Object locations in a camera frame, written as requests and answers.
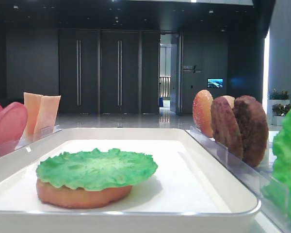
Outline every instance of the railing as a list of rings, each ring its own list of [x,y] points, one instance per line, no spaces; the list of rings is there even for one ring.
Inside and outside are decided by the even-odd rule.
[[[159,96],[164,99],[170,98],[170,77],[160,77]]]

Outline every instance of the tray rim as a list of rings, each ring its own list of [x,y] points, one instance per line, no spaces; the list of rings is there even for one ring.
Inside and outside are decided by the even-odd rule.
[[[234,178],[236,178],[252,195],[255,196],[257,199],[257,204],[251,210],[240,212],[240,213],[198,213],[198,212],[135,212],[135,211],[96,211],[96,212],[89,212],[84,210],[73,210],[73,211],[13,211],[13,210],[0,210],[0,215],[36,215],[36,216],[190,216],[190,217],[244,217],[244,216],[252,216],[256,215],[261,211],[261,198],[257,196],[246,184],[244,184],[238,177],[236,177],[229,169],[227,169],[224,164],[219,161],[211,152],[209,152],[201,143],[199,143],[187,130],[178,129],[178,128],[119,128],[119,127],[75,127],[75,128],[68,128],[68,129],[60,129],[54,133],[51,133],[35,142],[32,142],[24,147],[18,148],[15,151],[5,155],[10,156],[12,153],[24,150],[26,147],[30,147],[32,144],[38,144],[42,141],[47,140],[50,136],[54,136],[56,134],[60,134],[69,130],[89,130],[89,129],[98,129],[98,130],[164,130],[164,131],[180,131],[185,132],[190,138],[192,138],[196,143],[198,143],[209,155],[211,155],[219,164],[228,171]]]

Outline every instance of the door handle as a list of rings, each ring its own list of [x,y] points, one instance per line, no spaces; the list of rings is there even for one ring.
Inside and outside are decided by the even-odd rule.
[[[117,106],[120,106],[121,104],[121,100],[120,100],[120,72],[121,72],[121,43],[120,41],[118,40],[117,41]]]
[[[82,105],[82,41],[79,40],[79,105]]]
[[[80,44],[77,40],[77,105],[80,105]]]
[[[123,100],[123,56],[122,56],[122,54],[123,54],[123,50],[122,50],[122,41],[120,40],[120,54],[121,54],[121,67],[120,67],[120,78],[121,78],[121,80],[120,80],[120,86],[121,86],[121,101],[120,101],[120,106],[122,106],[122,100]]]

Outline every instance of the potted plant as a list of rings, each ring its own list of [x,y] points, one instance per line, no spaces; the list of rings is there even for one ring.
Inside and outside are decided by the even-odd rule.
[[[285,115],[290,111],[291,104],[282,105],[280,103],[273,105],[272,125],[282,125]]]
[[[269,93],[268,95],[268,102],[267,102],[267,122],[269,124],[273,121],[274,113],[272,108],[276,104],[281,104],[286,106],[290,104],[291,95],[288,91],[283,90],[282,92],[277,92],[276,89],[273,92]]]

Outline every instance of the orange cheese slice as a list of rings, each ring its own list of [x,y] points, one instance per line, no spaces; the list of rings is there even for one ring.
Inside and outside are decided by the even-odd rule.
[[[28,121],[25,129],[26,137],[34,133],[42,97],[43,95],[24,92],[24,105],[28,109]]]
[[[61,96],[43,96],[34,133],[40,133],[46,127],[54,127]]]

